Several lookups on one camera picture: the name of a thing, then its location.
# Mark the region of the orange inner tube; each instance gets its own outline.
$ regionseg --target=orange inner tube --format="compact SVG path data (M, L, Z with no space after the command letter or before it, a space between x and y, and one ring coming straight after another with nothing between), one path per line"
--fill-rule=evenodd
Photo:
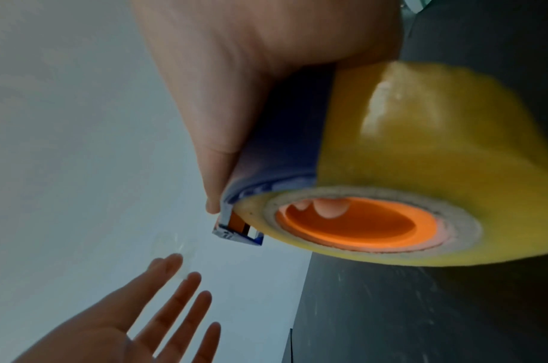
M303 211L293 205L282 207L275 218L295 236L342 249L415 246L437 233L435 217L423 209L360 197L344 199L349 208L337 218L320 216L313 203Z

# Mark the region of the hand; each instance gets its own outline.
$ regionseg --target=hand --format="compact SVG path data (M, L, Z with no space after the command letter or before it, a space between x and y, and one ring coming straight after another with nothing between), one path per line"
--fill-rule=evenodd
M305 65L397 57L399 0L133 0L190 132L208 196L220 196L272 86Z
M158 345L200 285L197 272L188 275L172 298L134 338L126 334L144 306L182 266L181 255L157 258L147 271L97 304L62 323L23 353L16 363L111 363L179 362L202 318L212 295L201 292L192 309L160 354L153 358ZM212 362L220 325L212 323L194 358L194 363Z

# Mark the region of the tape roll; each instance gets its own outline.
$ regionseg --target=tape roll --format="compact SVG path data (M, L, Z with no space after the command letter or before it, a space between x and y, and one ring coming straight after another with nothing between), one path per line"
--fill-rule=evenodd
M319 198L349 208L326 219L293 205ZM283 242L358 261L464 266L543 255L548 142L512 92L467 69L308 69L270 97L217 234L240 237L230 221L238 216Z

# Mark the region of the white wall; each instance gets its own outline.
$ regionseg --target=white wall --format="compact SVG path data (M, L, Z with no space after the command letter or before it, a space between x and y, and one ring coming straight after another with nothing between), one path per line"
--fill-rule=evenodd
M124 0L0 0L0 362L141 273L161 231L199 243L216 362L280 362L310 254L220 240L204 202Z

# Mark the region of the yellow tape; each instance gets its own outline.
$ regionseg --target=yellow tape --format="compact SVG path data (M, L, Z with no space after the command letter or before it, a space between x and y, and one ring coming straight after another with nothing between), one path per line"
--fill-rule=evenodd
M446 200L481 223L482 237L450 254L385 257L281 233L262 213L279 193L243 199L234 210L273 238L351 260L459 266L548 253L548 143L512 92L466 69L400 62L339 69L317 185L371 186Z

